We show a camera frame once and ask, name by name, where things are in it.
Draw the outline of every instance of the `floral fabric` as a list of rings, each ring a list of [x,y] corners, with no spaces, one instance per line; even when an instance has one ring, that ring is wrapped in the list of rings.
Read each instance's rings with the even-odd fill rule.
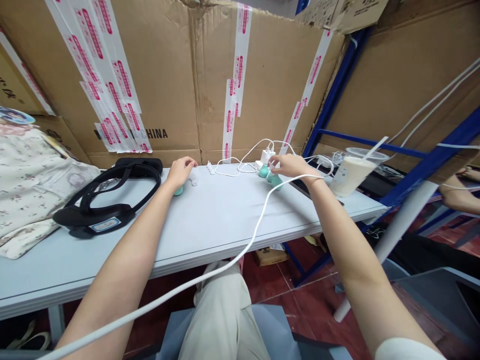
[[[57,229],[53,214],[99,174],[33,126],[0,123],[0,256],[17,259]]]

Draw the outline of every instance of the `straw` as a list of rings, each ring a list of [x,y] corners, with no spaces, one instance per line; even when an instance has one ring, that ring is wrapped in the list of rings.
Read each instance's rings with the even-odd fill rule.
[[[387,141],[388,138],[389,138],[388,136],[384,136],[382,140],[377,142],[376,145],[374,147],[372,147],[370,149],[370,151],[367,152],[364,157],[362,157],[362,159],[365,160],[365,159],[369,158],[374,153],[374,151],[377,150],[380,147],[380,145],[382,145],[385,141]]]

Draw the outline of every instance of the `plastic cup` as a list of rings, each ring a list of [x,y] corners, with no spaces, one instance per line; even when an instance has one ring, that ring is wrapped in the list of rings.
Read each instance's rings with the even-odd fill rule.
[[[369,149],[358,147],[347,147],[345,152],[343,161],[330,183],[331,192],[340,198],[346,198],[353,194],[377,166],[390,159],[390,156],[377,151],[363,159]]]

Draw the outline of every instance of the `blue shelf frame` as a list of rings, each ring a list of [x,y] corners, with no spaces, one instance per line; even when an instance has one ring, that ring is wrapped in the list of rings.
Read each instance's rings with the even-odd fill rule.
[[[310,3],[310,0],[298,0],[298,4],[296,5],[296,13],[295,15],[300,14]]]
[[[351,36],[354,41],[348,45],[343,61],[338,70],[337,76],[333,81],[330,92],[328,93],[323,109],[321,110],[317,123],[315,124],[310,139],[303,151],[303,157],[312,156],[322,135],[330,135],[337,138],[354,141],[360,144],[373,146],[377,141],[365,139],[357,136],[326,130],[333,112],[342,96],[355,65],[357,64],[365,44],[368,41],[372,27],[354,32]],[[480,106],[474,110],[454,131],[452,131],[443,141],[443,144],[451,145],[469,145],[478,135],[480,135]],[[402,204],[408,194],[413,191],[420,183],[427,180],[438,169],[440,169],[450,158],[455,156],[461,149],[453,147],[437,146],[431,152],[424,153],[414,149],[408,149],[390,144],[383,144],[381,149],[393,151],[399,154],[408,155],[422,159],[386,196],[379,200],[380,203],[394,209]],[[357,226],[362,232],[365,232],[371,225],[358,222]],[[287,243],[283,244],[285,250],[292,258],[295,266],[300,272],[300,278],[293,281],[295,287],[303,284],[311,275],[319,271],[330,261],[332,256],[328,252],[319,258],[309,269],[304,270],[300,261],[295,257]]]

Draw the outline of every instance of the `white table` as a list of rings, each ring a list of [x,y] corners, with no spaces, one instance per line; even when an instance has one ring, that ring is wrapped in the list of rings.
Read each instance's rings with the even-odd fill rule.
[[[236,168],[237,164],[224,164],[218,170],[235,174]],[[251,240],[272,188],[257,173],[211,175],[206,166],[193,171],[198,186],[188,181],[172,200],[151,278],[239,254]],[[164,169],[162,183],[168,172]],[[92,206],[134,205],[152,186],[149,179],[129,180],[120,189],[99,195]],[[375,220],[387,210],[357,191],[341,201],[355,222]],[[48,308],[52,339],[57,341],[64,326],[62,304],[84,296],[129,225],[90,240],[74,238],[61,228],[17,260],[0,257],[0,320]],[[270,196],[250,250],[321,231],[312,201],[286,184]]]

